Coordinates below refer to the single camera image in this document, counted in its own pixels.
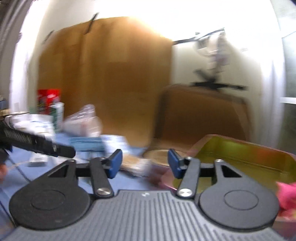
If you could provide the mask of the pink fuzzy sock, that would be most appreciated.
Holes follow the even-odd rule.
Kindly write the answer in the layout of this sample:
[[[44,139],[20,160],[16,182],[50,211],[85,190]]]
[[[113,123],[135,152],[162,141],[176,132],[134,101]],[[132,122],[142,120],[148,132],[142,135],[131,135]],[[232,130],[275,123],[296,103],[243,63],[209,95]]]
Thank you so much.
[[[280,203],[279,216],[287,220],[295,220],[295,182],[277,182],[277,198]]]

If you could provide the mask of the blue tablecloth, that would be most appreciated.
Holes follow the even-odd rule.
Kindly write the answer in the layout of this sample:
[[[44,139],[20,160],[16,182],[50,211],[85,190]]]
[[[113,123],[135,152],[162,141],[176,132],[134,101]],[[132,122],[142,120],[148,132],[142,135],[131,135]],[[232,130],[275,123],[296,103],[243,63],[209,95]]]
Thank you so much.
[[[178,200],[117,177],[107,195],[89,194],[78,177],[91,169],[67,160],[18,190],[6,240],[174,240]]]

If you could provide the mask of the blue packet on table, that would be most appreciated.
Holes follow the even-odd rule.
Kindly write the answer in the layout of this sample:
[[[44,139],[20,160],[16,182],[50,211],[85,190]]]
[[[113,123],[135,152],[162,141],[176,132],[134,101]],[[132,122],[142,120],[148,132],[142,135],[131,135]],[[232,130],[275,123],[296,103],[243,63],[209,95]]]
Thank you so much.
[[[100,156],[110,156],[117,149],[123,154],[130,153],[130,146],[124,136],[100,135],[99,137],[72,137],[69,140],[77,153],[94,153]]]

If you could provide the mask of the round tin can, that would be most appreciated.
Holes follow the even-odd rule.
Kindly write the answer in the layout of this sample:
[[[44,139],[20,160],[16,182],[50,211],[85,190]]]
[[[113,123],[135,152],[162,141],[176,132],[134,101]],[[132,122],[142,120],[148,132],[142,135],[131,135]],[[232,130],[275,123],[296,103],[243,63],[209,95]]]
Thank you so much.
[[[150,150],[144,152],[142,156],[155,165],[168,166],[168,151],[168,149]]]

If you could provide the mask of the white crumpled plastic bag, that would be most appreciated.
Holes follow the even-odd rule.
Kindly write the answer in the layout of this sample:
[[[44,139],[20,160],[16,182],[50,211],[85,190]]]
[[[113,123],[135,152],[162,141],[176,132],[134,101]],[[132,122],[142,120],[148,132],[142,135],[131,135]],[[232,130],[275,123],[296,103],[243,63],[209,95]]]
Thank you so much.
[[[26,133],[45,137],[48,140],[55,140],[55,129],[53,117],[46,114],[15,114],[5,117],[9,127]]]

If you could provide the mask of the pack of cotton swabs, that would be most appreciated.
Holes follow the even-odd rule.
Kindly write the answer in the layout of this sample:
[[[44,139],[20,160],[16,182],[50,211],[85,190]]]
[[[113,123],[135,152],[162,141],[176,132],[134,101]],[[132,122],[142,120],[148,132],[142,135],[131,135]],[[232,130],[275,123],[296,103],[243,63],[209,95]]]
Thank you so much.
[[[137,177],[147,177],[151,169],[151,160],[124,154],[120,169]]]

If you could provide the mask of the clear bag with cup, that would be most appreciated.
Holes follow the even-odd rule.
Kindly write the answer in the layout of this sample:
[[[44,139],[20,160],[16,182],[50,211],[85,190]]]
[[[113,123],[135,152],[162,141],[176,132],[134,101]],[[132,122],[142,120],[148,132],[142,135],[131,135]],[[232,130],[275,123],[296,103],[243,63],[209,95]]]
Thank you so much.
[[[87,104],[78,112],[65,118],[63,131],[78,137],[99,137],[102,132],[102,122],[96,115],[95,106]]]

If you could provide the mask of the red printed box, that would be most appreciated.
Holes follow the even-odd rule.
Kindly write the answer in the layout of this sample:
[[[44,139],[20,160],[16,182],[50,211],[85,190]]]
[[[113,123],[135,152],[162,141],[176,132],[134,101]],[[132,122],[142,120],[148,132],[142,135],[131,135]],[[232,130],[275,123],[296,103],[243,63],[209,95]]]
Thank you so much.
[[[49,106],[60,101],[60,89],[39,89],[37,91],[37,110],[40,114],[48,114]]]

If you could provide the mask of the green white carton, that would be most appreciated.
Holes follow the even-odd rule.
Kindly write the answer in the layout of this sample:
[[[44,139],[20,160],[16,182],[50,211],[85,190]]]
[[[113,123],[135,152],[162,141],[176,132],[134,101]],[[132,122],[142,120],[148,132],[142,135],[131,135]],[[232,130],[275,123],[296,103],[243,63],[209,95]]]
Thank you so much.
[[[62,130],[63,116],[64,116],[64,103],[56,102],[49,106],[49,114],[53,117],[53,125],[55,132],[58,133]]]

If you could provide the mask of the pink rectangular tin box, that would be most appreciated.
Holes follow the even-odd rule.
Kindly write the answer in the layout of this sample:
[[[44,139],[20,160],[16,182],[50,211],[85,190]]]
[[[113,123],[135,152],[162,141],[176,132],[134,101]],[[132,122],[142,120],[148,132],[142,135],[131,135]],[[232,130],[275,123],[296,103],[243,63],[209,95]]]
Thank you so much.
[[[294,155],[220,135],[207,135],[185,151],[169,149],[207,164],[222,159],[242,174],[242,190],[223,198],[180,198],[181,180],[170,169],[179,203],[177,240],[295,240],[295,221],[279,216],[276,197],[277,182],[295,181]],[[210,177],[200,178],[197,193],[211,185]]]

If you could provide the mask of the black tape cross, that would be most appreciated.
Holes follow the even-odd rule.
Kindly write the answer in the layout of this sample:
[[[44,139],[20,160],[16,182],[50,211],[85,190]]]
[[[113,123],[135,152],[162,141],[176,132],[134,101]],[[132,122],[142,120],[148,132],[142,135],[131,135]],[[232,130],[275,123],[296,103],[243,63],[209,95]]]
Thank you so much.
[[[230,88],[234,90],[240,90],[240,91],[246,91],[248,90],[247,86],[244,85],[235,85],[235,84],[229,84],[229,83],[218,83],[217,75],[214,76],[208,76],[205,72],[202,70],[195,70],[194,73],[201,77],[204,81],[202,82],[191,82],[190,86],[194,87],[204,87],[207,89],[218,91],[222,88]]]

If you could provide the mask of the wood-pattern board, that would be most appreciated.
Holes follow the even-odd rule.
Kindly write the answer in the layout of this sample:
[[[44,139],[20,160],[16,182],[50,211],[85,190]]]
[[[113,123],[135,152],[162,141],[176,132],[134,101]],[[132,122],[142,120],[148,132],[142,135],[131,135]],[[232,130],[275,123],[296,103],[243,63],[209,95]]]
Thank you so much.
[[[129,17],[63,28],[42,47],[38,88],[60,90],[65,116],[94,105],[103,134],[144,147],[159,94],[170,84],[171,47],[170,39]]]

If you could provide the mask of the white power strip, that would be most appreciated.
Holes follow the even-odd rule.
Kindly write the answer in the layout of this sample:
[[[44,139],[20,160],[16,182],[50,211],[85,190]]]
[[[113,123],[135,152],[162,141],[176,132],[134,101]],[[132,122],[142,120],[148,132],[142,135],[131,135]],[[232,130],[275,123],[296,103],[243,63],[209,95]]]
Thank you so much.
[[[224,28],[198,38],[197,52],[206,58],[207,70],[221,72],[221,68],[229,64],[228,43]]]

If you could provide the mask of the frosted glass sliding door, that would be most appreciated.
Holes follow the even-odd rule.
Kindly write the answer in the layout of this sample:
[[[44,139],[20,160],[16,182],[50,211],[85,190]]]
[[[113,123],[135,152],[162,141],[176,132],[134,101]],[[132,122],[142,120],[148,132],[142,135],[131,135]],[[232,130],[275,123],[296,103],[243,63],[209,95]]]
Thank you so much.
[[[295,153],[295,1],[278,2],[278,20],[285,54],[285,120],[280,147]]]

